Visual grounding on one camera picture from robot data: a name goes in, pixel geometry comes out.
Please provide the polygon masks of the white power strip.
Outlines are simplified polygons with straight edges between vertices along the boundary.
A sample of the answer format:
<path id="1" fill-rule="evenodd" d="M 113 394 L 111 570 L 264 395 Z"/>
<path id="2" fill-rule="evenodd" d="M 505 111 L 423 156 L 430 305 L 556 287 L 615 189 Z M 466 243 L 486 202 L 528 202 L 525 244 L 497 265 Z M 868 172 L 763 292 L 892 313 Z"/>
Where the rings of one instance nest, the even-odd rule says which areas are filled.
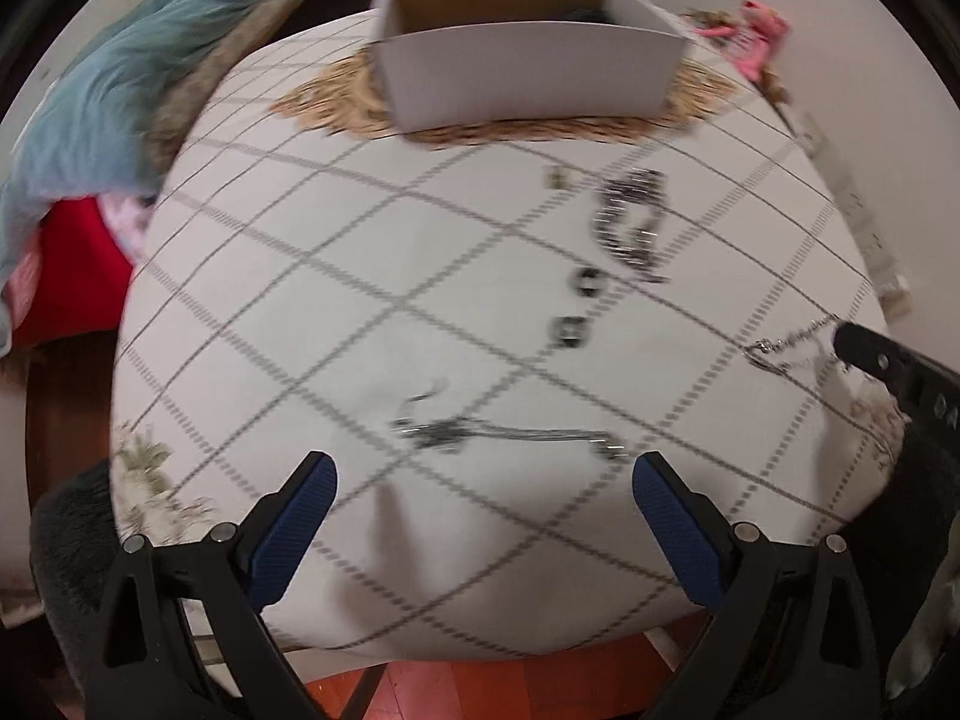
<path id="1" fill-rule="evenodd" d="M 776 109 L 800 148 L 804 149 L 818 177 L 830 190 L 839 213 L 853 234 L 878 302 L 884 309 L 885 319 L 895 322 L 907 316 L 913 307 L 910 285 L 901 273 L 892 241 L 866 195 L 857 187 L 850 166 L 807 110 L 789 104 L 778 104 Z"/>

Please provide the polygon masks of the white diamond-pattern tablecloth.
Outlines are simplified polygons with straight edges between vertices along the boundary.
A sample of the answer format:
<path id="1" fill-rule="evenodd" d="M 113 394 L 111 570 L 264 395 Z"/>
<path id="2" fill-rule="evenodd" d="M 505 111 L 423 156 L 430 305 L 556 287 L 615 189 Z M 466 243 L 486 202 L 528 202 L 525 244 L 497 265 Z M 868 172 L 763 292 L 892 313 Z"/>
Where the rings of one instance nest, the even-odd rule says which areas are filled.
<path id="1" fill-rule="evenodd" d="M 306 454 L 331 513 L 268 626 L 381 658 L 582 647 L 688 605 L 631 499 L 630 454 L 771 538 L 811 543 L 889 479 L 900 424 L 827 337 L 884 327 L 828 188 L 758 93 L 630 143 L 429 149 L 304 132 L 283 94 L 370 15 L 252 52 L 195 122 L 125 301 L 117 527 L 238 522 Z M 569 187 L 545 185 L 561 167 Z"/>

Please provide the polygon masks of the red blanket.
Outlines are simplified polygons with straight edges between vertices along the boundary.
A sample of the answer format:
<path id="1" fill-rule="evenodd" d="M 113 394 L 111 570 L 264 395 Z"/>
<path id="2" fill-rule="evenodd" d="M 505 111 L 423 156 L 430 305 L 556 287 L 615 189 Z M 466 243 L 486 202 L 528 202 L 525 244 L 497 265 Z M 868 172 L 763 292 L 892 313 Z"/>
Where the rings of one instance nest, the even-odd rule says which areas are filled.
<path id="1" fill-rule="evenodd" d="M 11 348 L 117 330 L 132 271 L 98 197 L 57 202 L 3 291 L 13 317 Z"/>

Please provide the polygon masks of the pink panther plush toy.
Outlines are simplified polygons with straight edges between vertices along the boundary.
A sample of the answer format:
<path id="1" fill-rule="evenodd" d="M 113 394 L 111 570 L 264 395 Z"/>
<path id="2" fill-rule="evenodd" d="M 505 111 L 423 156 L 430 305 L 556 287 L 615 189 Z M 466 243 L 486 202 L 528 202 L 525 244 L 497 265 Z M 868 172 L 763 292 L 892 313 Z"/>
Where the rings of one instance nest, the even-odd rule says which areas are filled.
<path id="1" fill-rule="evenodd" d="M 719 10 L 688 13 L 698 36 L 719 47 L 743 78 L 758 85 L 791 25 L 770 5 L 743 0 L 737 15 Z"/>

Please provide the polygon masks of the teal quilt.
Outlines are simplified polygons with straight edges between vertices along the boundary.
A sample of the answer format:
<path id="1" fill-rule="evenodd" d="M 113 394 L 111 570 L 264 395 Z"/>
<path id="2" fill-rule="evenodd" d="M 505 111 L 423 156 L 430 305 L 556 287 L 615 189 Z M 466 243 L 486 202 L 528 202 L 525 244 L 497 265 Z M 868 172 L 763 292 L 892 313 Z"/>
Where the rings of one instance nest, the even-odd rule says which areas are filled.
<path id="1" fill-rule="evenodd" d="M 3 278 L 53 203 L 160 192 L 145 145 L 156 110 L 259 2 L 142 0 L 85 47 L 32 117 L 2 184 Z"/>

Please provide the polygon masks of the white cardboard box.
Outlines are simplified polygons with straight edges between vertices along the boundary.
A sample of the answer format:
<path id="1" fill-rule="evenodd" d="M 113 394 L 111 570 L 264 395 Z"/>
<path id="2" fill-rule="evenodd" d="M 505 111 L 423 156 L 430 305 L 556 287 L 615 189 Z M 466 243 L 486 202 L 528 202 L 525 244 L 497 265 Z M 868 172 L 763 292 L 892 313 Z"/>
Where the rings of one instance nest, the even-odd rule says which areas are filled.
<path id="1" fill-rule="evenodd" d="M 398 132 L 664 112 L 690 47 L 649 0 L 373 0 Z"/>

